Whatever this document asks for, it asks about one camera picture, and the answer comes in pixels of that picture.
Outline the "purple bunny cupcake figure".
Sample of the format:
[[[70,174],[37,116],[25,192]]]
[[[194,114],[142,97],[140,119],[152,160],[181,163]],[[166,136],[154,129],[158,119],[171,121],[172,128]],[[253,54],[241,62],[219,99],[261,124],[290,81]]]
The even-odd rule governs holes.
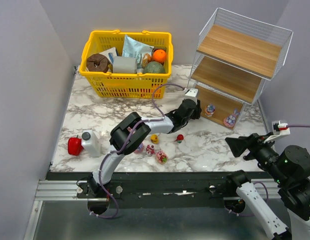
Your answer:
[[[215,105],[210,103],[205,107],[204,113],[206,117],[208,118],[212,117],[214,112],[215,112]]]

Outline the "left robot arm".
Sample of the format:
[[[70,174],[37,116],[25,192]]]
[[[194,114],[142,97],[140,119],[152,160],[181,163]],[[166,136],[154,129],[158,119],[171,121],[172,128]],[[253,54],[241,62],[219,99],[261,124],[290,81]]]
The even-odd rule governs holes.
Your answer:
[[[92,195],[101,194],[109,183],[120,161],[134,152],[148,135],[172,134],[185,127],[190,120],[200,118],[200,100],[184,99],[181,105],[161,117],[142,118],[137,112],[127,115],[110,135],[110,148],[97,171],[91,173],[87,183]]]

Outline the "purple bunny pink cake figure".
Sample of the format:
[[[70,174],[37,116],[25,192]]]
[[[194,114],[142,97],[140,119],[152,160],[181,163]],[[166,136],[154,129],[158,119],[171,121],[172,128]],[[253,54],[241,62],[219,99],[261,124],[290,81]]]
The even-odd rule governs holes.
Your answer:
[[[135,153],[135,154],[140,154],[140,153],[143,151],[143,149],[144,149],[144,144],[141,143],[141,144],[137,147],[137,149],[134,151],[134,153]]]

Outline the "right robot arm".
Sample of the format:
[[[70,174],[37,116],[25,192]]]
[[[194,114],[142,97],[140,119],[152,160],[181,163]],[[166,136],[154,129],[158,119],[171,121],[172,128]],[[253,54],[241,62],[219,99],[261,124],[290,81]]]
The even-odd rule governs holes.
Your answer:
[[[287,146],[281,154],[272,149],[266,136],[256,133],[225,139],[234,157],[257,160],[259,168],[277,183],[280,199],[287,208],[291,227],[287,227],[262,199],[242,170],[227,176],[227,190],[235,192],[257,217],[270,240],[310,240],[310,155],[297,145]]]

